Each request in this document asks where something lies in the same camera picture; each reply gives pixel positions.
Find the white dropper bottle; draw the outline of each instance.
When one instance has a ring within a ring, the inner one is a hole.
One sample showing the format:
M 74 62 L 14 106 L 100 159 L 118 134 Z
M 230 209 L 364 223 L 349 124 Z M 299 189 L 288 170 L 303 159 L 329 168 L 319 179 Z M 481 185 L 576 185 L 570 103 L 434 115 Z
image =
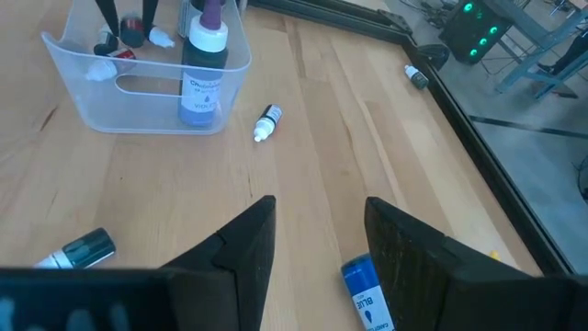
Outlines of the white dropper bottle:
M 269 137 L 282 117 L 282 109 L 278 105 L 269 105 L 257 120 L 254 129 L 254 140 L 262 142 Z

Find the purple bottle cap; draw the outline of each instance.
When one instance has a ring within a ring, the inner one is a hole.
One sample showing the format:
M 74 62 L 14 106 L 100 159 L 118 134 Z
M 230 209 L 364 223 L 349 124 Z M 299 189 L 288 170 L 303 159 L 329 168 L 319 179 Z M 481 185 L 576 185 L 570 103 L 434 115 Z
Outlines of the purple bottle cap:
M 200 25 L 211 30 L 221 28 L 221 0 L 206 0 Z

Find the yellow object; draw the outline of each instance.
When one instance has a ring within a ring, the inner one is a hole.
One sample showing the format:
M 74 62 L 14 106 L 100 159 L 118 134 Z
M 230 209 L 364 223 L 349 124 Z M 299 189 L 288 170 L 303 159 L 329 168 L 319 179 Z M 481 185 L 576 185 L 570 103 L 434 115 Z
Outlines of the yellow object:
M 495 259 L 495 260 L 497 260 L 497 261 L 500 261 L 500 255 L 495 250 L 493 250 L 493 251 L 490 252 L 490 257 L 493 258 L 493 259 Z

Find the clear plastic bin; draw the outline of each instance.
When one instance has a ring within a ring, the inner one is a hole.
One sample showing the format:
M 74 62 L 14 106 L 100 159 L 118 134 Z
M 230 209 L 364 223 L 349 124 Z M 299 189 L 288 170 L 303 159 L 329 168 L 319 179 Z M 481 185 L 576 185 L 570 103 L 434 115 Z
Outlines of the clear plastic bin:
M 90 64 L 105 59 L 92 53 L 105 24 L 94 1 L 73 0 L 59 41 L 47 32 L 41 34 L 86 125 L 102 132 L 170 134 L 212 134 L 224 128 L 251 62 L 239 11 L 234 0 L 228 0 L 222 9 L 222 20 L 229 27 L 229 57 L 221 70 L 219 103 L 212 123 L 194 127 L 178 118 L 182 72 L 197 68 L 180 64 L 184 40 L 176 31 L 179 4 L 179 0 L 160 0 L 153 22 L 175 40 L 175 47 L 163 49 L 146 40 L 141 48 L 133 49 L 138 60 L 110 59 L 133 61 L 132 69 L 102 82 L 85 79 Z M 119 17 L 142 11 L 141 0 L 117 0 L 116 5 Z

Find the concrete floor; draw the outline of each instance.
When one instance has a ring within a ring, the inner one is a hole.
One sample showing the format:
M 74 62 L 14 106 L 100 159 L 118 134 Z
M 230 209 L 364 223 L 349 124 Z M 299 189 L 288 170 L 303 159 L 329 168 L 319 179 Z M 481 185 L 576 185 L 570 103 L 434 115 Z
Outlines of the concrete floor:
M 400 0 L 385 2 L 391 12 L 404 16 L 419 44 L 440 42 L 440 30 L 430 26 L 421 13 Z M 440 4 L 438 0 L 428 3 Z M 567 13 L 550 16 L 552 8 L 543 0 L 532 0 L 525 11 L 544 28 L 553 30 Z M 523 49 L 531 45 L 516 28 L 507 35 Z M 569 38 L 554 47 L 541 62 L 554 63 L 571 42 Z M 588 154 L 588 67 L 566 82 L 580 96 L 578 99 L 549 95 L 537 101 L 531 92 L 533 82 L 525 78 L 504 94 L 495 91 L 516 63 L 493 59 L 508 56 L 496 45 L 485 60 L 473 66 L 451 57 L 440 75 L 563 255 L 577 272 L 588 273 L 588 204 L 577 189 L 573 167 Z

